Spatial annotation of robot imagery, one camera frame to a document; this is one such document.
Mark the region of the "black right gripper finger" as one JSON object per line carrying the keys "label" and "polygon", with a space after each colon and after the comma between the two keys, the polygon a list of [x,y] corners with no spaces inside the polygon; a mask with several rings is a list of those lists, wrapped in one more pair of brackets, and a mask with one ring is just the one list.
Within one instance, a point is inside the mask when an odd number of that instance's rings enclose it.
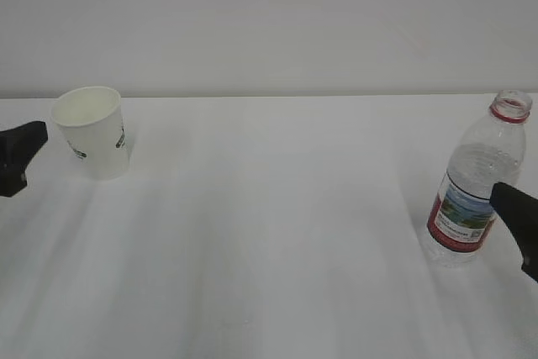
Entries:
{"label": "black right gripper finger", "polygon": [[521,270],[536,282],[537,199],[504,182],[497,182],[493,185],[489,203],[520,249]]}

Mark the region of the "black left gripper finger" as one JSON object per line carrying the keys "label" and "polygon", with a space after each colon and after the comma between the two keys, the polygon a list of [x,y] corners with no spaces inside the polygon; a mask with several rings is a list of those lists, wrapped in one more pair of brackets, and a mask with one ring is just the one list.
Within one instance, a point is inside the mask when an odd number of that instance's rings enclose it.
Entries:
{"label": "black left gripper finger", "polygon": [[48,140],[46,124],[32,121],[1,131],[0,194],[12,198],[27,187],[26,169]]}

